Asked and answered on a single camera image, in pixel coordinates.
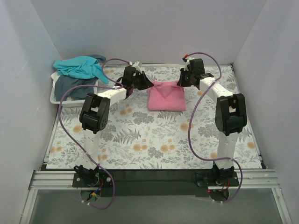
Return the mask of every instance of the pink cloth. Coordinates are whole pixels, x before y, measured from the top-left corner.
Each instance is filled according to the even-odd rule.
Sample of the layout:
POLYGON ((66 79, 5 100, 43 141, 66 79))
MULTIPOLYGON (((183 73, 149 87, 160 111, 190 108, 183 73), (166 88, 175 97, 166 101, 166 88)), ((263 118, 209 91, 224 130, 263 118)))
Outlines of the pink cloth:
POLYGON ((150 111, 185 111, 184 89, 178 82, 154 81, 154 86, 147 89, 150 111))

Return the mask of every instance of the dark gray fabric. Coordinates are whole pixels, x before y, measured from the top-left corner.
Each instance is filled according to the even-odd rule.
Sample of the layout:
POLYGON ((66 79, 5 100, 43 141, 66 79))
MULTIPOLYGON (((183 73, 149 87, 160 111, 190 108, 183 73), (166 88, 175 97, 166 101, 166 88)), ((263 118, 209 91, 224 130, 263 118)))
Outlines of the dark gray fabric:
POLYGON ((86 56, 93 57, 93 58, 97 59, 98 63, 104 63, 106 61, 106 58, 102 55, 92 54, 92 55, 86 55, 86 56))
MULTIPOLYGON (((98 78, 90 78, 90 79, 79 79, 72 78, 69 76, 60 76, 55 83, 54 94, 57 101, 60 101, 62 96, 68 91, 70 88, 77 85, 95 85, 95 82, 98 78)), ((73 100, 85 99, 88 93, 94 93, 93 87, 80 87, 71 91, 64 98, 66 101, 67 97, 70 96, 73 100)))

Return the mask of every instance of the floral tablecloth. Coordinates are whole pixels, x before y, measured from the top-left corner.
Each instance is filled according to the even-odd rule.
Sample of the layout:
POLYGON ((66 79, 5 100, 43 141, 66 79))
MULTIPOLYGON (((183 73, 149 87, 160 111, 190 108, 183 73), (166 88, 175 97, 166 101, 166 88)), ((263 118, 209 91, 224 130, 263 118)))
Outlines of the floral tablecloth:
MULTIPOLYGON (((222 66, 220 84, 237 93, 230 66, 222 66)), ((145 68, 153 81, 176 81, 179 67, 145 68)), ((116 80, 124 68, 106 69, 116 80)), ((206 72, 218 76, 217 67, 206 67, 206 72)), ((146 91, 134 91, 130 98, 110 107, 109 122, 101 132, 99 143, 100 165, 109 169, 199 169, 211 168, 212 163, 197 159, 188 145, 189 118, 202 91, 185 88, 186 111, 148 111, 146 91)), ((192 124, 192 144, 196 153, 205 158, 215 158, 218 130, 214 124, 216 104, 205 96, 198 106, 192 124)), ((83 143, 83 130, 79 122, 81 107, 63 108, 65 127, 83 143)), ((81 149, 65 134, 58 124, 47 163, 47 169, 72 169, 79 165, 81 149)), ((235 149, 235 158, 243 168, 261 168, 252 131, 244 127, 235 149)))

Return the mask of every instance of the turquoise towel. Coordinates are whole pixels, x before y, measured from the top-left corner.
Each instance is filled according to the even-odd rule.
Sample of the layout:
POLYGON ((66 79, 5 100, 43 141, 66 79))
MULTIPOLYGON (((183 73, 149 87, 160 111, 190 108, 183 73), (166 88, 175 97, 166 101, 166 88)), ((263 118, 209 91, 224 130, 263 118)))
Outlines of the turquoise towel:
POLYGON ((80 56, 68 60, 56 60, 53 67, 57 69, 59 75, 81 79, 97 77, 104 84, 108 84, 109 81, 97 62, 98 60, 93 57, 80 56))

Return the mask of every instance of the purple cable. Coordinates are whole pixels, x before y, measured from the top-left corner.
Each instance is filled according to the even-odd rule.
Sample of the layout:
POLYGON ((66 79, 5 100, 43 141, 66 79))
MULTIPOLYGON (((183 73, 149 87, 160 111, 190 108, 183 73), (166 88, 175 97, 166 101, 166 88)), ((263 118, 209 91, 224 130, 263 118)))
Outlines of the purple cable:
POLYGON ((203 52, 194 52, 192 54, 189 54, 187 56, 191 56, 191 55, 195 55, 195 54, 201 54, 201 55, 206 55, 208 57, 210 57, 211 59, 214 60, 214 62, 216 63, 218 69, 219 69, 219 77, 217 79, 215 79, 211 85, 207 88, 207 90, 201 95, 201 97, 199 98, 199 100, 197 101, 194 109, 193 109, 193 112, 191 114, 191 117, 190 117, 190 121, 189 121, 189 127, 188 127, 188 142, 189 142, 189 147, 192 151, 192 153, 199 159, 203 160, 203 161, 218 161, 218 160, 231 160, 233 162, 235 162, 237 164, 237 166, 239 167, 240 169, 240 173, 241 173, 241 179, 240 179, 240 184, 239 184, 239 187, 237 189, 237 191, 234 193, 233 196, 231 196, 230 199, 226 200, 226 201, 223 201, 222 203, 227 203, 227 202, 230 202, 234 197, 236 197, 236 195, 239 193, 240 191, 240 188, 241 188, 241 185, 242 185, 242 182, 243 182, 243 173, 242 173, 242 168, 240 166, 240 164, 234 159, 234 158, 230 158, 230 157, 221 157, 221 158, 217 158, 217 159, 206 159, 206 158, 202 158, 200 157, 199 155, 196 154, 196 152, 194 151, 193 147, 192 147, 192 143, 191 143, 191 124, 192 124, 192 120, 193 120, 193 117, 194 117, 194 114, 195 114, 195 111, 199 105, 199 103, 201 102, 201 100, 203 99, 203 97, 207 94, 207 92, 212 88, 212 86, 218 81, 221 79, 222 77, 222 72, 221 72, 221 68, 220 68, 220 65, 218 64, 218 62, 216 61, 215 58, 213 58, 212 56, 210 56, 209 54, 207 53, 203 53, 203 52))
MULTIPOLYGON (((127 61, 125 61, 125 60, 122 60, 122 59, 118 59, 118 58, 112 58, 112 59, 109 59, 109 60, 107 60, 107 61, 105 61, 104 63, 103 63, 103 65, 102 65, 102 70, 103 70, 103 68, 104 68, 104 65, 107 63, 107 62, 109 62, 109 61, 112 61, 112 60, 120 60, 120 61, 123 61, 123 62, 126 62, 126 63, 128 63, 129 64, 129 62, 127 62, 127 61)), ((117 83, 117 84, 120 84, 121 86, 119 87, 119 88, 122 88, 123 87, 123 85, 121 84, 121 83, 118 83, 118 82, 116 82, 116 81, 114 81, 114 80, 112 80, 112 79, 110 79, 110 78, 108 78, 107 76, 106 76, 106 74, 104 73, 104 71, 103 71, 103 74, 104 74, 104 76, 108 79, 108 80, 110 80, 110 81, 112 81, 112 82, 114 82, 114 83, 117 83)), ((106 207, 99 207, 99 206, 97 206, 97 205, 95 205, 95 204, 92 204, 92 203, 89 203, 89 205, 91 205, 91 206, 93 206, 93 207, 95 207, 95 208, 97 208, 97 209, 100 209, 100 210, 105 210, 105 209, 107 209, 107 208, 109 208, 110 206, 111 206, 111 204, 113 203, 113 201, 114 201, 114 197, 115 197, 115 183, 114 183, 114 179, 113 179, 113 177, 112 177, 112 175, 106 170, 106 169, 104 169, 99 163, 97 163, 88 153, 87 153, 87 151, 84 149, 84 147, 77 141, 77 140, 75 140, 74 139, 74 137, 66 130, 66 128, 65 128, 65 126, 63 125, 63 123, 62 123, 62 120, 61 120, 61 110, 62 110, 62 102, 63 102, 63 100, 64 100, 64 98, 67 96, 67 94, 69 93, 69 92, 71 92, 71 91, 73 91, 74 89, 77 89, 77 88, 80 88, 80 87, 96 87, 96 88, 103 88, 103 89, 112 89, 112 90, 114 90, 115 89, 115 87, 106 87, 106 86, 97 86, 97 85, 78 85, 78 86, 74 86, 74 87, 72 87, 72 88, 70 88, 67 92, 65 92, 65 94, 62 96, 62 98, 61 98, 61 100, 60 100, 60 103, 59 103, 59 106, 58 106, 58 120, 59 120, 59 123, 60 123, 60 125, 61 125, 61 127, 62 127, 62 129, 65 131, 65 133, 83 150, 83 152, 87 155, 87 157, 95 164, 95 165, 97 165, 100 169, 102 169, 105 173, 107 173, 108 174, 108 176, 111 178, 111 181, 112 181, 112 187, 113 187, 113 192, 112 192, 112 199, 111 199, 111 201, 110 201, 110 203, 106 206, 106 207)))

